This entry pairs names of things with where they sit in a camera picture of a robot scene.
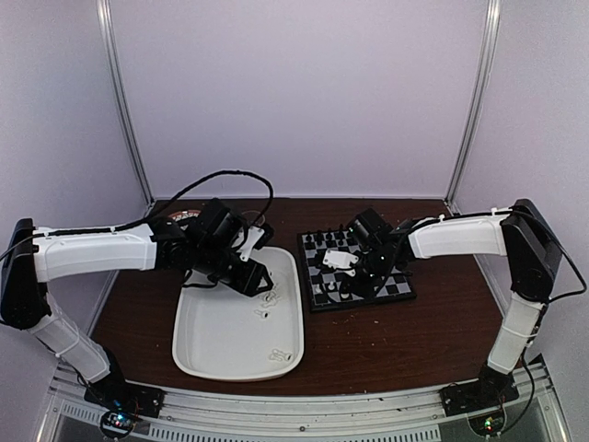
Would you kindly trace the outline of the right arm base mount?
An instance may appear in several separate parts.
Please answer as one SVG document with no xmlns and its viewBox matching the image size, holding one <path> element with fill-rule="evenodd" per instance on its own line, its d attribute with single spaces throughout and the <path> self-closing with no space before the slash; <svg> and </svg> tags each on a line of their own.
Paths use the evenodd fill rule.
<svg viewBox="0 0 589 442">
<path fill-rule="evenodd" d="M 462 384 L 450 384 L 440 389 L 439 393 L 447 417 L 498 408 L 508 401 L 519 398 L 519 392 L 514 384 L 498 391 L 479 379 Z"/>
</svg>

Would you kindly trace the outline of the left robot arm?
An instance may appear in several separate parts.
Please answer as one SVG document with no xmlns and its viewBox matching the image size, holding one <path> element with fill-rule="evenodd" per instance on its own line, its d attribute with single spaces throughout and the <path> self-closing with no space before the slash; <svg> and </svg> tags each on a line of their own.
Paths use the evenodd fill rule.
<svg viewBox="0 0 589 442">
<path fill-rule="evenodd" d="M 35 227 L 28 218 L 15 226 L 1 267 L 1 319 L 28 331 L 70 364 L 113 409 L 132 401 L 107 349 L 79 330 L 57 305 L 49 283 L 123 270 L 200 273 L 202 288 L 225 285 L 246 297 L 271 289 L 266 266 L 251 254 L 273 236 L 266 223 L 249 221 L 218 199 L 197 215 L 155 216 L 131 227 L 57 230 Z"/>
</svg>

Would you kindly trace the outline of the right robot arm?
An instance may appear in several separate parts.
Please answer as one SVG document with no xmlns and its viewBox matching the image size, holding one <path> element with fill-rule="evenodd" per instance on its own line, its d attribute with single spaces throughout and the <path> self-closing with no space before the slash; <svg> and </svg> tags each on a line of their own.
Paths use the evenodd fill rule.
<svg viewBox="0 0 589 442">
<path fill-rule="evenodd" d="M 474 257 L 488 285 L 505 302 L 502 325 L 484 366 L 490 372 L 471 392 L 478 405 L 493 405 L 507 391 L 505 376 L 535 339 L 564 256 L 535 203 L 520 198 L 501 209 L 409 218 L 395 227 L 369 208 L 346 229 L 364 249 L 347 258 L 354 282 L 382 286 L 394 269 L 413 261 Z"/>
</svg>

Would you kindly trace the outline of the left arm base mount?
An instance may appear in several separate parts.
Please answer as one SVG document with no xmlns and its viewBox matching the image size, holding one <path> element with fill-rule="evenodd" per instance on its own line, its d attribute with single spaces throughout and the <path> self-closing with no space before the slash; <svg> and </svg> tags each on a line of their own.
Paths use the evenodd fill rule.
<svg viewBox="0 0 589 442">
<path fill-rule="evenodd" d="M 85 401 L 111 411 L 151 418 L 159 416 L 164 399 L 162 389 L 128 382 L 90 384 L 84 394 Z"/>
</svg>

